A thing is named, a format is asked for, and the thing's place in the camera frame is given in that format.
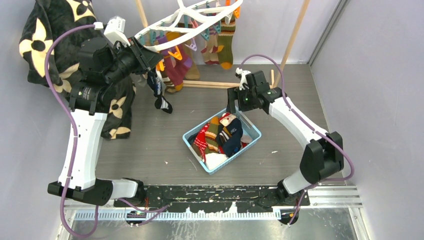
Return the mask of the navy black white sock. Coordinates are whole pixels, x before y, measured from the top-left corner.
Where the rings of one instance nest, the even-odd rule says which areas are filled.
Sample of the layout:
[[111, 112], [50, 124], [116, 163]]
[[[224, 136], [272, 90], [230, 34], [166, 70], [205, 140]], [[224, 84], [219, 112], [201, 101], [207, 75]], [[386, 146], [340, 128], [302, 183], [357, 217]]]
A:
[[148, 71], [146, 81], [156, 98], [154, 102], [155, 108], [162, 110], [167, 114], [171, 114], [173, 112], [173, 107], [163, 95], [162, 81], [158, 77], [157, 72], [155, 70]]

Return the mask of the orange clothespin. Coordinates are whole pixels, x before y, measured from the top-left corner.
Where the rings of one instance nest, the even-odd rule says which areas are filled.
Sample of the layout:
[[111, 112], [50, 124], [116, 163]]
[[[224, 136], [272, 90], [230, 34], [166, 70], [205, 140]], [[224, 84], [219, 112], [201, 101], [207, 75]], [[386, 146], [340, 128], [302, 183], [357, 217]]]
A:
[[183, 60], [182, 53], [181, 53], [181, 51], [180, 51], [180, 49], [179, 49], [179, 47], [177, 45], [174, 48], [172, 48], [172, 49], [170, 48], [167, 52], [168, 52], [168, 54], [170, 56], [172, 56], [176, 60], [178, 60], [178, 61], [182, 61]]

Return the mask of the brown white orange sock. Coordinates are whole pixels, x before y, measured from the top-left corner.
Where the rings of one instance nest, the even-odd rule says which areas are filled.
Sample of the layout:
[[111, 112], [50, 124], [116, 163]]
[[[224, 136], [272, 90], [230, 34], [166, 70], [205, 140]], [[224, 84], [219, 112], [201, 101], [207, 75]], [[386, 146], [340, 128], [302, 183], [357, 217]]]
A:
[[205, 131], [205, 143], [206, 148], [204, 154], [220, 153], [220, 146], [217, 142], [218, 130], [219, 130], [219, 118], [214, 116], [208, 123]]

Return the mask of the navy sock with white script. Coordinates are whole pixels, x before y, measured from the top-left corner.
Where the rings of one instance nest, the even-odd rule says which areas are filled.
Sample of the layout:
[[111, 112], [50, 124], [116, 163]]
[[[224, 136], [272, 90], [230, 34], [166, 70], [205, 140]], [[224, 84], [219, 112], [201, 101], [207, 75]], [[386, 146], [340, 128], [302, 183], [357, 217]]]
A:
[[242, 122], [232, 114], [223, 117], [219, 122], [217, 143], [222, 148], [223, 153], [227, 157], [231, 157], [242, 147]]

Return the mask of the white clip hanger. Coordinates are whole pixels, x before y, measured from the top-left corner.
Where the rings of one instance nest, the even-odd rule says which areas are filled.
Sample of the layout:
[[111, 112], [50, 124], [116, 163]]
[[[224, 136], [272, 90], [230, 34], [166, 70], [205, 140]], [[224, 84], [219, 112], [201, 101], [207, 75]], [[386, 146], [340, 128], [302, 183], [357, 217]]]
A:
[[[195, 37], [201, 36], [204, 40], [209, 39], [209, 30], [214, 28], [220, 32], [221, 20], [230, 23], [231, 19], [240, 17], [242, 0], [226, 0], [224, 4], [213, 7], [213, 3], [218, 0], [203, 0], [192, 5], [185, 5], [182, 0], [178, 0], [178, 9], [175, 12], [155, 23], [145, 26], [135, 34], [139, 42], [143, 42], [145, 35], [150, 35], [150, 50], [160, 52], [177, 47], [186, 41], [194, 41]], [[181, 36], [165, 43], [155, 44], [155, 34], [163, 36], [165, 33], [179, 33]]]

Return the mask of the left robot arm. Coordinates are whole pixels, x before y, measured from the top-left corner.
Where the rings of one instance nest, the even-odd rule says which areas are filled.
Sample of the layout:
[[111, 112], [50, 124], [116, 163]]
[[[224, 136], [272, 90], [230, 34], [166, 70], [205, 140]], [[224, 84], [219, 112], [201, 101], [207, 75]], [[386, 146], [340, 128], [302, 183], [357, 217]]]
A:
[[57, 181], [49, 183], [51, 195], [104, 206], [110, 200], [124, 199], [135, 207], [144, 204], [144, 183], [133, 178], [99, 179], [95, 171], [115, 85], [131, 74], [145, 74], [162, 59], [158, 52], [147, 49], [135, 37], [110, 44], [103, 37], [82, 43], [78, 52], [83, 80], [71, 90], [69, 110], [71, 125], [66, 159]]

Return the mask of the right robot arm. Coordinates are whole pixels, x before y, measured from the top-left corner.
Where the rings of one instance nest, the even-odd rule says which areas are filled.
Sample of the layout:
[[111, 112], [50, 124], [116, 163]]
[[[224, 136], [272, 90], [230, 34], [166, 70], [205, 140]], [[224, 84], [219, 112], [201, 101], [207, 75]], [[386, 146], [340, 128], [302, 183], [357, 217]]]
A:
[[238, 67], [235, 76], [240, 84], [227, 89], [227, 111], [262, 109], [278, 120], [303, 148], [298, 169], [277, 184], [276, 195], [281, 204], [291, 205], [302, 190], [344, 168], [343, 139], [339, 133], [329, 133], [306, 117], [280, 87], [270, 87], [263, 71]]

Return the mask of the maroon purple striped sock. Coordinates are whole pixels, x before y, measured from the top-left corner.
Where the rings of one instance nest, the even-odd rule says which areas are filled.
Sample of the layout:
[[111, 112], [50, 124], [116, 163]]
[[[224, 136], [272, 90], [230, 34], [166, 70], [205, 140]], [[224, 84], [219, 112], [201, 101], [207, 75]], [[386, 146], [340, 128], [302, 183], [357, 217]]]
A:
[[193, 65], [192, 58], [185, 51], [185, 45], [181, 43], [177, 46], [183, 57], [181, 61], [168, 54], [168, 50], [173, 49], [175, 46], [160, 51], [164, 57], [164, 72], [172, 83], [172, 85], [166, 83], [167, 91], [171, 93], [179, 92], [183, 88], [184, 78]]

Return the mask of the green orange striped sock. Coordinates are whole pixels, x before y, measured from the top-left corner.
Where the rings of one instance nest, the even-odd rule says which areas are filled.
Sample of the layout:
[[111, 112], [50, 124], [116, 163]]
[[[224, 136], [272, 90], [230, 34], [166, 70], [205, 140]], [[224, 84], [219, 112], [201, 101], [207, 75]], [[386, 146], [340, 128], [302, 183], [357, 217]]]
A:
[[236, 30], [236, 18], [231, 17], [229, 23], [221, 20], [221, 32], [218, 34], [218, 62], [224, 70], [229, 70], [233, 66], [233, 36]]

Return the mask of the light blue plastic basket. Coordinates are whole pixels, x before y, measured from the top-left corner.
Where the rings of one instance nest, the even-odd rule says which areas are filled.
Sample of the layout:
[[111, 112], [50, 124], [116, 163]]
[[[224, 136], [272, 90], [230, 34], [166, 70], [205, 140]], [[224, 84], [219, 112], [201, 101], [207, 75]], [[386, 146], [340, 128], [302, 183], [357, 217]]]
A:
[[252, 147], [262, 133], [239, 110], [225, 109], [186, 132], [182, 139], [204, 170], [212, 175]]

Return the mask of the red white patterned sock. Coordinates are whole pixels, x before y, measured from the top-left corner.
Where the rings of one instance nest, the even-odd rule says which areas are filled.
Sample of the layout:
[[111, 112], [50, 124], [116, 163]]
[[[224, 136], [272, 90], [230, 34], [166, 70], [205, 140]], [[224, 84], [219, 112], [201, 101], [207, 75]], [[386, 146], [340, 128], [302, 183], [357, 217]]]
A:
[[208, 153], [208, 144], [206, 142], [206, 131], [208, 130], [210, 124], [205, 124], [198, 134], [196, 135], [193, 144], [191, 145], [195, 153], [202, 159], [202, 161], [205, 161], [205, 156]]

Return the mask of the white sock in basket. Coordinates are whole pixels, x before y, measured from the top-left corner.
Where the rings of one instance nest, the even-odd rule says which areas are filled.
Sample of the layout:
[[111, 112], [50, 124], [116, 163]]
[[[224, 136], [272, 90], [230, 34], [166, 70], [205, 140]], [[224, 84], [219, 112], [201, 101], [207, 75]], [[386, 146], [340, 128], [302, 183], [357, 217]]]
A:
[[219, 165], [228, 160], [225, 154], [211, 152], [205, 155], [205, 164], [209, 170], [217, 168]]

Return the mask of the black floral blanket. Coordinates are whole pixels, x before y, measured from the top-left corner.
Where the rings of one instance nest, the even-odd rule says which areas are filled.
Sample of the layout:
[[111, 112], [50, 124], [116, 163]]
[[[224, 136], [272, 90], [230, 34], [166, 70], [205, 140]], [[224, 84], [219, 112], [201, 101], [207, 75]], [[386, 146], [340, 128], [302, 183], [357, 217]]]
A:
[[[19, 41], [20, 56], [28, 63], [27, 81], [48, 87], [45, 58], [54, 41], [75, 27], [97, 21], [90, 0], [37, 0], [23, 27]], [[55, 91], [66, 100], [72, 88], [85, 77], [78, 52], [85, 40], [100, 37], [94, 29], [80, 30], [62, 40], [49, 58], [49, 74]], [[128, 139], [132, 128], [132, 104], [137, 88], [130, 77], [118, 82], [115, 96], [107, 104], [107, 119], [101, 131], [106, 140]]]

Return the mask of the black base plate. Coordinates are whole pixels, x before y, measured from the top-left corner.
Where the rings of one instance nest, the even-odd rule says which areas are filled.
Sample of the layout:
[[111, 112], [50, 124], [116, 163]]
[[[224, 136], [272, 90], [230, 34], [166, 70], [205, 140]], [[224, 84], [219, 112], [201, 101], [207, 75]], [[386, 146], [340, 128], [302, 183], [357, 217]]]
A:
[[116, 200], [115, 207], [127, 203], [150, 210], [167, 206], [168, 213], [267, 213], [275, 208], [310, 205], [309, 195], [301, 192], [284, 197], [274, 185], [146, 185], [141, 197]]

